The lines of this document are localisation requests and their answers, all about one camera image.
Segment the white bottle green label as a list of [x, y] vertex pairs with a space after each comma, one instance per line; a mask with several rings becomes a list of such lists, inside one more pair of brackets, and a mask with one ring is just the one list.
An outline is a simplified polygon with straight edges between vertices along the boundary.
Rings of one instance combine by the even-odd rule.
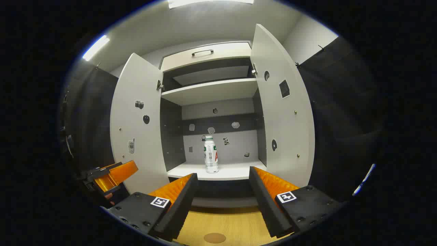
[[219, 171], [217, 148], [212, 136], [203, 137], [203, 156], [206, 165], [206, 173], [217, 173]]

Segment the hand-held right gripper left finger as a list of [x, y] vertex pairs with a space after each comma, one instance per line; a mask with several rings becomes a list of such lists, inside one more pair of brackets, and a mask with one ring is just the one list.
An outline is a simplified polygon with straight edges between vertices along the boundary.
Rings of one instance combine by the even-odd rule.
[[125, 185], [131, 194], [106, 212], [142, 235], [176, 239], [192, 207], [198, 175], [191, 173], [169, 182], [164, 173], [139, 173]]

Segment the white and grey cabinet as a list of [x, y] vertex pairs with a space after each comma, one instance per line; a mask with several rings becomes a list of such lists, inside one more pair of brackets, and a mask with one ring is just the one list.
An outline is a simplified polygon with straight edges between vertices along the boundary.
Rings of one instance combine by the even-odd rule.
[[[251, 70], [250, 57], [207, 61], [182, 67], [163, 72], [165, 90], [162, 93], [208, 82], [254, 78]], [[160, 124], [167, 172], [187, 161], [205, 164], [204, 136], [213, 137], [217, 148], [218, 164], [260, 160], [265, 166], [267, 165], [263, 108], [258, 89], [251, 98], [186, 106], [174, 104], [161, 97]], [[249, 179], [199, 180], [199, 189], [195, 194], [193, 205], [232, 208], [252, 207], [256, 206], [257, 202]]]

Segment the round brown coaster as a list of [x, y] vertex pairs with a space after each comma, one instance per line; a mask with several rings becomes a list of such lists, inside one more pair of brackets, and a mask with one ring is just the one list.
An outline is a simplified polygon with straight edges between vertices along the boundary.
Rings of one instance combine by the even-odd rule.
[[220, 244], [226, 241], [225, 235], [221, 233], [209, 233], [203, 237], [204, 241], [211, 244]]

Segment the white cabinet door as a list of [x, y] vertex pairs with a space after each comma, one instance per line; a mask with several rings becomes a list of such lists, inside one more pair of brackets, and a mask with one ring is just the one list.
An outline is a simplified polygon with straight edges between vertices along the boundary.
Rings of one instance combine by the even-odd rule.
[[151, 193], [169, 183], [161, 133], [163, 73], [133, 53], [118, 78], [111, 102], [110, 140], [116, 162], [134, 161], [138, 170], [124, 181], [129, 193]]
[[267, 171], [298, 187], [309, 184], [315, 125], [304, 81], [280, 42], [256, 24], [250, 54], [263, 108]]

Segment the white cabinet drawer front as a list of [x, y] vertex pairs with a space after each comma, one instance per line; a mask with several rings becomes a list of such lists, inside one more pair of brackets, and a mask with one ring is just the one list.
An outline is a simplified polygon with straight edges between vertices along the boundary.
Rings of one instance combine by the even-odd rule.
[[[214, 53], [210, 54], [206, 52], [204, 54], [199, 53], [194, 57], [192, 56], [193, 52], [209, 49], [213, 49]], [[248, 41], [209, 44], [165, 56], [159, 68], [162, 72], [169, 72], [202, 62], [231, 58], [247, 58], [250, 57], [251, 50], [251, 44]]]

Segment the black backdrop cloth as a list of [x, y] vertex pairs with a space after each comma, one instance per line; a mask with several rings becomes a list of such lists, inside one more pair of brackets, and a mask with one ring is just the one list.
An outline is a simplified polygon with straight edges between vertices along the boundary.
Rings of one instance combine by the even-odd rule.
[[111, 103], [118, 78], [81, 60], [67, 76], [65, 128], [76, 173], [114, 164]]
[[338, 202], [350, 199], [372, 164], [377, 138], [376, 83], [361, 55], [343, 37], [298, 66], [315, 126], [315, 159], [309, 184]]

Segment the white cabinet shelf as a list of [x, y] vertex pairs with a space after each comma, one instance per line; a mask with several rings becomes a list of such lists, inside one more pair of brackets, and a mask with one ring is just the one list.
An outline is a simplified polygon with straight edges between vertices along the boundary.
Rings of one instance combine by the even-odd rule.
[[221, 100], [251, 98], [258, 89], [255, 78], [231, 79], [186, 86], [162, 93], [161, 97], [180, 106]]
[[207, 173], [205, 164], [202, 162], [184, 162], [167, 172], [168, 177], [181, 178], [188, 174], [197, 173], [198, 180], [206, 181], [229, 181], [244, 180], [249, 178], [250, 166], [255, 166], [261, 170], [267, 167], [260, 160], [246, 162], [225, 162], [220, 163], [218, 172]]

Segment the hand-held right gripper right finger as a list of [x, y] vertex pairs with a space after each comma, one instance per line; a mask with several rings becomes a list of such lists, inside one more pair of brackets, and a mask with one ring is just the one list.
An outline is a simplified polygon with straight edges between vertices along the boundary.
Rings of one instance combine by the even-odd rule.
[[314, 186], [298, 188], [254, 166], [249, 169], [249, 182], [271, 237], [306, 232], [343, 207]]

